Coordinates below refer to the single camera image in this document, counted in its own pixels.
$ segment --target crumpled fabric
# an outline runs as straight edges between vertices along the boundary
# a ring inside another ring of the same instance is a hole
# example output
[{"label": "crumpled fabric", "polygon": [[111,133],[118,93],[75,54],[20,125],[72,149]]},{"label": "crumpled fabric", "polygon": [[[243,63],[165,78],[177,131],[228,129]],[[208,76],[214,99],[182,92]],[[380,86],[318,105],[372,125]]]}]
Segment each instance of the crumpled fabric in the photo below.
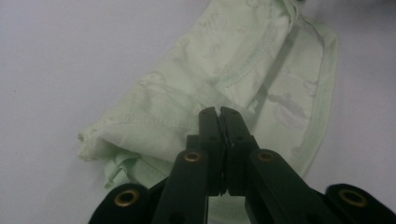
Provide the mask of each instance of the crumpled fabric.
[{"label": "crumpled fabric", "polygon": [[[301,15],[294,0],[213,0],[151,72],[82,130],[79,156],[104,158],[106,187],[151,187],[166,178],[198,134],[198,113],[239,111],[261,148],[303,175],[324,136],[336,65],[336,35]],[[210,198],[209,218],[249,223],[244,198]]]}]

